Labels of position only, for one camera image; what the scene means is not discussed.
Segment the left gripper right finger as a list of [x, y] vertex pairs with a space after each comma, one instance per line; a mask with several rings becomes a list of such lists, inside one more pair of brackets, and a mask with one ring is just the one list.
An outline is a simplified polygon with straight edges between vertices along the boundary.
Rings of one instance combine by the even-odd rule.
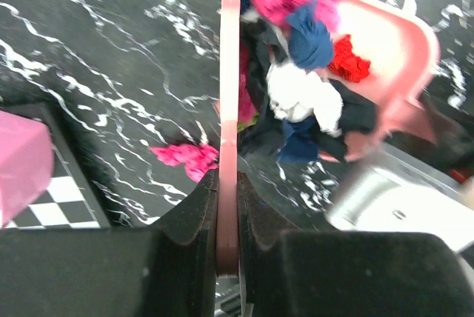
[[239, 173], [243, 316], [471, 316], [473, 290], [426, 233], [304, 230]]

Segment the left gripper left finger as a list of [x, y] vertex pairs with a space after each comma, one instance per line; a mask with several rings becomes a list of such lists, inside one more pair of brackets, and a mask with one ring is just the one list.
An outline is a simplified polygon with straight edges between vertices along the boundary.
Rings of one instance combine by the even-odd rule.
[[2, 230], [3, 316], [212, 316], [218, 173], [142, 228]]

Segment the pink hand brush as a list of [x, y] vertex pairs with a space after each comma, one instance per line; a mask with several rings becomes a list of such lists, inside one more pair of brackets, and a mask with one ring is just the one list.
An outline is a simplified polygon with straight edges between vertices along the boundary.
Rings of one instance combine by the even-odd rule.
[[221, 0], [219, 115], [221, 141], [216, 225], [216, 272], [238, 272], [237, 123], [240, 0]]

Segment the pink plastic dustpan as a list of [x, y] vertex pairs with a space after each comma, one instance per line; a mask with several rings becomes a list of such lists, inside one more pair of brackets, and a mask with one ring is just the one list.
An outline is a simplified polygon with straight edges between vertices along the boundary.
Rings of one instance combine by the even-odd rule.
[[370, 74], [359, 84], [336, 77], [349, 90], [376, 107], [375, 129], [348, 133], [346, 161], [362, 158], [389, 133], [406, 132], [434, 141], [419, 93], [431, 82], [439, 60], [438, 39], [421, 19], [379, 0], [344, 0], [337, 39], [352, 37], [358, 55], [371, 62]]

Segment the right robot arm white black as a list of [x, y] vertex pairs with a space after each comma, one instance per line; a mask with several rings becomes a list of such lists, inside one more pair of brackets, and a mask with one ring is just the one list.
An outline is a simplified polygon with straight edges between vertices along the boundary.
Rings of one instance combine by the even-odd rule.
[[473, 246], [473, 115], [422, 93], [433, 146], [371, 150], [331, 195], [326, 220], [344, 231], [417, 232], [459, 253]]

